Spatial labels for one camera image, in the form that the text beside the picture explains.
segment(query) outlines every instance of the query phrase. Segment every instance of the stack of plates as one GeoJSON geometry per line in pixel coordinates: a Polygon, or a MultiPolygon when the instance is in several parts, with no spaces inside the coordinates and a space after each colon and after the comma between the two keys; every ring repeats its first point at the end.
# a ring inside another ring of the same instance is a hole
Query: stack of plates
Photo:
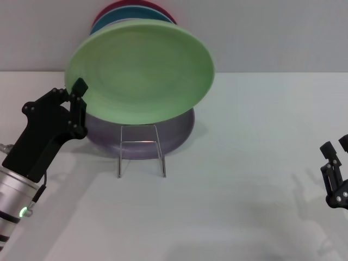
{"type": "MultiPolygon", "coordinates": [[[[155,124],[164,154],[179,147],[193,129],[193,107],[213,82],[207,49],[168,12],[142,0],[106,7],[90,34],[65,73],[68,91],[79,77],[89,86],[83,97],[88,138],[117,157],[122,125],[155,124]]],[[[140,141],[153,131],[127,128],[122,137],[140,141]]],[[[157,156],[154,144],[122,145],[123,158],[157,156]]]]}

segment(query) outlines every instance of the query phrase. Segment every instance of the red plate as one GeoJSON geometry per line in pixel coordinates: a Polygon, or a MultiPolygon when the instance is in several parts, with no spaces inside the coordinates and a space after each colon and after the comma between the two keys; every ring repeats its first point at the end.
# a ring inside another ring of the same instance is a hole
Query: red plate
{"type": "Polygon", "coordinates": [[[177,24],[176,21],[174,20],[174,18],[163,8],[159,7],[156,4],[150,3],[148,1],[144,1],[144,0],[121,0],[121,1],[117,1],[107,7],[105,7],[98,15],[97,17],[94,19],[92,27],[94,26],[94,24],[103,16],[105,15],[107,12],[112,11],[115,8],[118,7],[124,7],[126,5],[142,5],[143,7],[149,7],[152,8],[156,11],[161,12],[162,14],[164,14],[165,16],[167,16],[170,20],[173,21],[174,24],[177,24]]]}

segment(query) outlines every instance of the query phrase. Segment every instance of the wire stand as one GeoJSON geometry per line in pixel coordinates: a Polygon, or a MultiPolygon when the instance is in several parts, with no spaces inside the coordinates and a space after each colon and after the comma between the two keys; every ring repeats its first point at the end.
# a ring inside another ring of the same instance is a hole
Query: wire stand
{"type": "Polygon", "coordinates": [[[162,154],[162,149],[161,149],[161,144],[159,142],[159,138],[158,138],[158,131],[157,131],[157,127],[155,124],[150,124],[150,125],[122,125],[121,126],[121,139],[120,139],[120,157],[119,157],[119,176],[118,178],[121,178],[121,171],[122,171],[122,144],[125,143],[155,143],[156,148],[157,148],[157,154],[158,154],[158,159],[160,161],[161,164],[161,168],[162,168],[162,174],[163,177],[166,177],[166,168],[165,168],[165,158],[164,155],[162,154]],[[123,140],[123,128],[133,128],[133,127],[153,127],[155,132],[156,132],[156,140],[137,140],[137,141],[127,141],[127,140],[123,140]]]}

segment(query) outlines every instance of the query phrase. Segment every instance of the green plate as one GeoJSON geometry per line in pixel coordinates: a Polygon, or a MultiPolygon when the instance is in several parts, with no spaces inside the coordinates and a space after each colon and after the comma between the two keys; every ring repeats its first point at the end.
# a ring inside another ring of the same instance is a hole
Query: green plate
{"type": "Polygon", "coordinates": [[[204,45],[186,30],[157,20],[105,27],[70,60],[65,86],[83,78],[87,113],[138,125],[165,121],[191,109],[208,92],[214,65],[204,45]]]}

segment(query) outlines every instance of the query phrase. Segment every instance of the purple plate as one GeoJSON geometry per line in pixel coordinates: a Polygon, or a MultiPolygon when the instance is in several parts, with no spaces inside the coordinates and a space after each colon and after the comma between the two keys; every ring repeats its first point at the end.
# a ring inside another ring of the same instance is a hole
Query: purple plate
{"type": "MultiPolygon", "coordinates": [[[[155,123],[158,131],[162,154],[167,154],[183,144],[190,136],[195,123],[193,109],[175,118],[155,123]]],[[[112,156],[120,155],[121,124],[100,120],[86,115],[87,137],[100,150],[112,156]]],[[[157,140],[156,131],[149,126],[125,126],[122,129],[123,141],[157,140]]],[[[122,143],[123,159],[155,159],[158,158],[155,143],[122,143]]]]}

